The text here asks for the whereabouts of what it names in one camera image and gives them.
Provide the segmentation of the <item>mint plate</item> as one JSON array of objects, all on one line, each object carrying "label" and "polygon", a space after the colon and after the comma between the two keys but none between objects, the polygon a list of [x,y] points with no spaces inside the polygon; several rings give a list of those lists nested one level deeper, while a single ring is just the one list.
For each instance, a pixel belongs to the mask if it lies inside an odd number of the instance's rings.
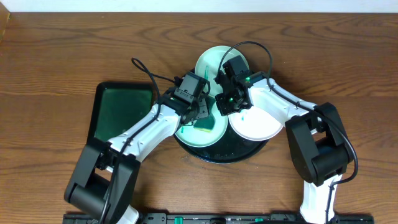
[{"label": "mint plate", "polygon": [[209,109],[209,115],[213,115],[215,118],[215,127],[211,132],[204,132],[194,129],[194,123],[182,126],[175,133],[175,137],[188,146],[210,146],[220,140],[226,132],[228,127],[228,118],[220,114],[220,111],[216,106],[216,100],[213,101],[211,98],[207,97],[206,103]]},{"label": "mint plate", "polygon": [[240,51],[232,49],[224,57],[223,62],[221,64],[221,68],[220,70],[218,70],[218,67],[220,65],[220,60],[223,58],[224,54],[229,49],[230,46],[225,46],[225,45],[212,47],[206,50],[204,53],[202,53],[202,55],[199,57],[195,65],[195,74],[210,82],[209,98],[211,98],[213,101],[215,101],[216,95],[223,93],[222,86],[215,82],[215,78],[217,77],[217,75],[220,74],[220,78],[223,83],[225,80],[228,80],[223,65],[229,59],[240,56],[246,66],[246,70],[249,69],[248,61],[246,60],[245,56]]}]

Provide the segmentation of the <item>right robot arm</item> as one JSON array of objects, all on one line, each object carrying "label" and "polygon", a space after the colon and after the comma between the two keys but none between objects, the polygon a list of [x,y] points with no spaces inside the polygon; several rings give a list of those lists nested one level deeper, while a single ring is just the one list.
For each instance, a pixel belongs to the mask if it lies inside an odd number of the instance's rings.
[{"label": "right robot arm", "polygon": [[284,126],[292,162],[304,180],[301,216],[309,223],[330,223],[336,186],[358,173],[358,157],[336,107],[301,100],[265,72],[218,72],[215,82],[223,89],[216,96],[223,116],[255,107]]}]

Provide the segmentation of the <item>green scouring sponge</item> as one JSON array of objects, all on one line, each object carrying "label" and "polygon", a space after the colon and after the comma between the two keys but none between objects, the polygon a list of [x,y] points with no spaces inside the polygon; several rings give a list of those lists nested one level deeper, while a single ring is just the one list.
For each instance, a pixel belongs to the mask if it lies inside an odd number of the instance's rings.
[{"label": "green scouring sponge", "polygon": [[199,131],[211,132],[215,127],[215,118],[213,115],[209,115],[206,118],[199,119],[193,124],[193,128]]}]

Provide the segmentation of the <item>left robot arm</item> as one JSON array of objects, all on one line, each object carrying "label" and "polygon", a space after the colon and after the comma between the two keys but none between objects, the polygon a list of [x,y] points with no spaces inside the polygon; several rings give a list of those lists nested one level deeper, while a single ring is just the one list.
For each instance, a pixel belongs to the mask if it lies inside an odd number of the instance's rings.
[{"label": "left robot arm", "polygon": [[130,204],[142,161],[184,124],[198,119],[207,93],[166,91],[135,125],[106,142],[85,144],[65,189],[64,199],[98,223],[137,223]]}]

